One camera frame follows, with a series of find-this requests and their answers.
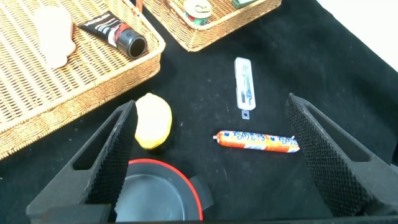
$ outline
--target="basket edge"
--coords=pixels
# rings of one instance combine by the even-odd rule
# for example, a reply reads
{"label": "basket edge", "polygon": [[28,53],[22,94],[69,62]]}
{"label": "basket edge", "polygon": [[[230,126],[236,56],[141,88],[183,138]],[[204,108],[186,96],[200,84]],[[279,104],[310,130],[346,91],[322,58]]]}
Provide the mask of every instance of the basket edge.
{"label": "basket edge", "polygon": [[[265,2],[265,1],[268,1],[268,0],[257,1],[257,2],[263,3],[263,2]],[[274,9],[277,9],[281,4],[282,4],[282,0],[279,1],[279,3],[275,6]],[[229,15],[231,15],[231,14],[225,15],[223,18],[225,18],[225,17],[227,17],[227,16],[229,16],[229,17],[226,18],[224,21],[227,21],[228,19],[231,19],[231,18],[233,18],[234,16],[237,16],[237,15],[239,15],[240,13],[243,13],[243,12],[245,12],[245,11],[239,11],[239,13],[237,13],[237,14],[235,14],[235,15],[233,15],[233,16],[229,16]],[[254,21],[254,20],[260,18],[261,16],[267,14],[268,12],[270,12],[270,11],[265,11],[265,12],[261,13],[258,17],[254,18],[252,21]],[[151,14],[152,14],[152,15],[153,15],[165,28],[168,27],[168,25],[167,25],[162,19],[160,19],[160,17],[159,17],[158,15],[155,15],[155,14],[153,14],[152,12],[151,12]],[[182,48],[184,48],[187,52],[198,52],[198,51],[204,49],[205,47],[211,45],[212,43],[216,42],[217,40],[220,40],[221,38],[227,36],[228,34],[232,33],[233,31],[235,31],[235,30],[241,28],[242,26],[245,26],[245,24],[242,24],[242,25],[240,25],[240,26],[234,27],[231,31],[226,32],[224,35],[220,36],[218,39],[216,39],[216,40],[214,40],[214,41],[212,41],[212,42],[209,42],[209,43],[207,43],[207,44],[205,44],[205,45],[202,45],[201,47],[189,47],[187,44],[185,44],[185,42],[181,42],[180,39],[177,37],[177,35],[175,35],[174,33],[169,32],[169,29],[168,29],[168,28],[166,28],[166,30],[167,30],[167,31],[169,32],[169,34],[171,34],[171,36],[178,42],[178,44],[180,44],[180,46],[181,46]]]}
{"label": "basket edge", "polygon": [[145,55],[145,56],[143,56],[143,57],[141,57],[141,58],[139,58],[137,60],[129,62],[128,64],[126,64],[122,68],[119,68],[119,69],[117,69],[115,71],[112,71],[112,72],[104,75],[103,77],[100,77],[98,80],[87,84],[82,90],[79,90],[78,93],[76,93],[76,91],[72,90],[71,92],[67,93],[65,96],[63,96],[61,98],[58,98],[58,99],[54,100],[53,102],[51,102],[50,106],[48,106],[46,108],[40,108],[40,109],[37,109],[37,110],[33,109],[31,111],[31,113],[28,114],[28,115],[23,115],[23,116],[20,116],[20,117],[18,117],[16,119],[13,119],[12,121],[0,124],[0,134],[6,132],[7,130],[9,130],[11,128],[14,128],[15,126],[17,126],[19,124],[23,124],[26,121],[28,121],[28,120],[30,120],[30,119],[32,119],[32,118],[34,118],[34,117],[36,117],[36,116],[38,116],[38,115],[40,115],[42,113],[48,112],[48,111],[54,109],[56,106],[66,102],[66,101],[68,101],[68,100],[70,100],[70,99],[72,99],[72,98],[74,98],[76,96],[84,94],[88,90],[90,90],[92,88],[95,88],[96,86],[98,86],[98,85],[100,85],[100,84],[102,84],[102,83],[104,83],[104,82],[106,82],[106,81],[108,81],[108,80],[110,80],[110,79],[122,74],[123,72],[125,72],[127,70],[130,70],[130,69],[132,69],[132,68],[134,68],[136,66],[139,66],[140,64],[144,63],[145,61],[152,60],[155,56],[157,56],[158,54],[161,54],[164,51],[164,49],[165,49],[164,39],[154,29],[152,24],[149,23],[149,21],[145,18],[145,16],[142,15],[142,13],[138,12],[137,13],[137,17],[145,24],[145,26],[152,32],[152,34],[155,35],[155,38],[159,42],[159,46],[153,52],[150,52],[149,54],[147,54],[147,55]]}
{"label": "basket edge", "polygon": [[[258,1],[248,5],[246,7],[243,7],[241,9],[237,9],[233,13],[227,14],[227,15],[219,18],[218,20],[213,21],[213,22],[211,22],[209,24],[206,24],[206,25],[203,25],[203,26],[192,24],[192,22],[185,16],[185,14],[183,14],[183,12],[180,10],[180,8],[177,7],[177,5],[175,5],[175,3],[170,2],[170,7],[180,16],[181,19],[184,20],[186,25],[189,26],[191,29],[208,30],[208,29],[211,29],[214,26],[217,26],[218,24],[220,24],[220,23],[222,23],[224,21],[227,21],[228,19],[230,19],[232,17],[237,16],[237,15],[239,15],[242,12],[248,11],[248,10],[250,10],[250,9],[256,7],[257,5],[262,4],[262,3],[266,2],[266,1],[268,1],[268,0],[258,0]],[[280,0],[279,4],[275,7],[275,9],[278,8],[281,4],[282,4],[282,0]]]}
{"label": "basket edge", "polygon": [[[151,72],[148,76],[146,76],[145,78],[139,80],[139,83],[137,83],[137,85],[139,85],[139,84],[143,83],[144,81],[146,81],[146,80],[152,78],[153,76],[155,76],[155,75],[160,71],[160,56],[161,56],[161,54],[157,54],[157,55],[155,55],[155,56],[156,56],[156,57],[159,57],[159,58],[153,58],[154,60],[156,60],[156,62],[157,62],[157,64],[158,64],[159,66],[157,66],[157,69],[155,69],[153,72]],[[116,79],[116,78],[120,78],[120,75],[115,76],[115,77],[113,77],[112,79]],[[52,132],[54,132],[54,131],[56,131],[56,130],[62,128],[62,127],[65,126],[66,124],[71,123],[72,121],[74,121],[74,120],[76,120],[77,118],[83,116],[84,114],[87,114],[87,113],[89,113],[90,111],[93,111],[94,109],[98,108],[99,106],[101,106],[101,105],[105,104],[106,102],[108,102],[108,101],[114,99],[115,97],[117,97],[117,96],[119,96],[119,95],[121,95],[121,94],[127,92],[127,91],[130,90],[130,89],[131,89],[131,88],[125,88],[125,89],[122,89],[121,91],[119,91],[119,92],[117,92],[117,93],[108,95],[108,96],[106,96],[105,98],[103,98],[101,101],[97,101],[97,103],[91,105],[90,107],[88,107],[87,109],[81,111],[80,113],[77,113],[77,114],[75,114],[74,116],[71,116],[69,119],[64,120],[64,121],[63,121],[62,123],[60,123],[59,125],[51,126],[51,127],[49,127],[48,129],[41,131],[40,134],[36,134],[34,137],[32,137],[32,138],[30,138],[30,139],[23,140],[20,144],[17,144],[17,145],[16,145],[15,147],[13,147],[12,149],[7,150],[6,152],[1,152],[1,153],[0,153],[0,161],[1,161],[2,159],[4,159],[4,158],[6,158],[6,157],[8,157],[8,156],[10,156],[10,155],[12,155],[12,154],[14,154],[15,152],[21,150],[22,148],[28,146],[29,144],[32,144],[33,142],[35,142],[35,141],[37,141],[37,140],[39,140],[39,139],[45,137],[46,135],[48,135],[48,134],[50,134],[50,133],[52,133]],[[69,101],[75,101],[75,100],[76,100],[76,98],[72,98],[72,99],[69,99],[69,100],[67,100],[67,101],[64,101],[64,102],[61,103],[61,104],[66,104],[66,103],[68,103]],[[48,112],[51,112],[51,111],[53,111],[53,110],[55,110],[55,109],[53,108],[53,109],[51,109],[51,110],[45,111],[44,113],[37,114],[36,116],[32,117],[31,119],[28,119],[27,121],[32,121],[33,119],[37,119],[38,121],[40,121],[40,120],[42,119],[41,116],[42,116],[43,114],[48,113]],[[2,136],[3,134],[7,133],[8,131],[10,131],[10,129],[6,130],[5,132],[0,133],[0,136]]]}

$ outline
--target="can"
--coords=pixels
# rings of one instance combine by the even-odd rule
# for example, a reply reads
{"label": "can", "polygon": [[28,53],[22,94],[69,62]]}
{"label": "can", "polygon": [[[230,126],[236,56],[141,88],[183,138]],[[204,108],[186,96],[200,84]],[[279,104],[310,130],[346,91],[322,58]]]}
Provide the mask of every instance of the can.
{"label": "can", "polygon": [[186,0],[184,10],[190,21],[196,25],[203,26],[211,15],[211,4],[207,0]]}

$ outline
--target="black plate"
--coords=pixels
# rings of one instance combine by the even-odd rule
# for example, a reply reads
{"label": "black plate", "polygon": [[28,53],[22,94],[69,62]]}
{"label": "black plate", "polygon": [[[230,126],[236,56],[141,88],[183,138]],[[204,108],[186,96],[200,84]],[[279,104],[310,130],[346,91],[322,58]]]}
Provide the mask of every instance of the black plate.
{"label": "black plate", "polygon": [[176,168],[153,159],[129,161],[115,211],[117,222],[203,220],[191,182]]}

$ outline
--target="white wall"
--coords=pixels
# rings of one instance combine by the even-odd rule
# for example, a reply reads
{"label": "white wall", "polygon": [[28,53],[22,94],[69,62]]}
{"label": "white wall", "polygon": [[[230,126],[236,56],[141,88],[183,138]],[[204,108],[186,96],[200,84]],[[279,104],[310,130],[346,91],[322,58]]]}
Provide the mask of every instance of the white wall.
{"label": "white wall", "polygon": [[398,0],[317,0],[398,71]]}

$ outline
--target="white object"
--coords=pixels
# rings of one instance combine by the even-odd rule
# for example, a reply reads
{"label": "white object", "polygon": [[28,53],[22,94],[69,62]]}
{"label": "white object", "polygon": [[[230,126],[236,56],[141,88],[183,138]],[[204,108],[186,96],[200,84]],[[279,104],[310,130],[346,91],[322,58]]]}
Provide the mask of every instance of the white object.
{"label": "white object", "polygon": [[398,71],[397,0],[318,0],[351,33]]}
{"label": "white object", "polygon": [[253,77],[249,59],[241,57],[235,59],[235,79],[238,108],[246,111],[253,110],[256,107],[256,99],[254,97]]}
{"label": "white object", "polygon": [[50,68],[67,64],[76,45],[72,41],[73,22],[69,12],[62,7],[42,6],[34,16],[40,39],[40,50]]}

